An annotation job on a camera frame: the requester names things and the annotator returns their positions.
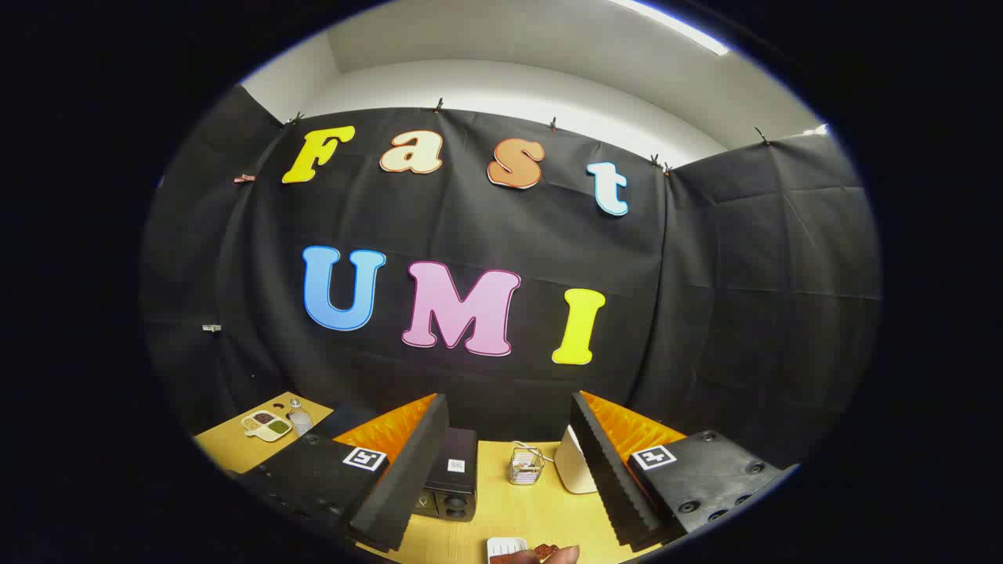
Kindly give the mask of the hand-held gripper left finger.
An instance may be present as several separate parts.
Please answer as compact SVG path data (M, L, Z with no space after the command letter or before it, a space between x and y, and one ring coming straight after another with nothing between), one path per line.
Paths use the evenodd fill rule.
M329 541L397 550L447 424L442 393L380 415L343 404L235 479Z

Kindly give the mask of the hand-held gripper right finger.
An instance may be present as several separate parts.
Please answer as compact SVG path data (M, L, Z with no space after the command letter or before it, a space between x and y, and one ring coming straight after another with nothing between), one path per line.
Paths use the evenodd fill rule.
M617 542L634 551L673 543L773 492L778 468L717 431L685 436L584 390L570 427Z

